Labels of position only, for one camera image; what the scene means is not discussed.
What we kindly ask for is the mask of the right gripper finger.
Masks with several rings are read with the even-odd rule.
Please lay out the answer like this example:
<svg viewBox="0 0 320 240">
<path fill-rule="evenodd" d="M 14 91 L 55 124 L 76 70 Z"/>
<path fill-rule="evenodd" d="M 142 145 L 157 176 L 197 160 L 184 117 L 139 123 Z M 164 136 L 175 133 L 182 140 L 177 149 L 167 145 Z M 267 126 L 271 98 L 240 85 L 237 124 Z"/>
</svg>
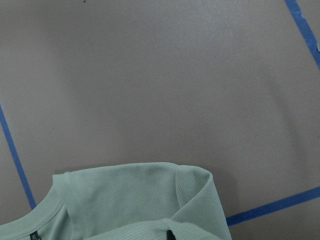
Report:
<svg viewBox="0 0 320 240">
<path fill-rule="evenodd" d="M 167 240 L 175 240 L 175 235 L 173 234 L 173 232 L 171 230 L 166 231 L 166 239 Z"/>
</svg>

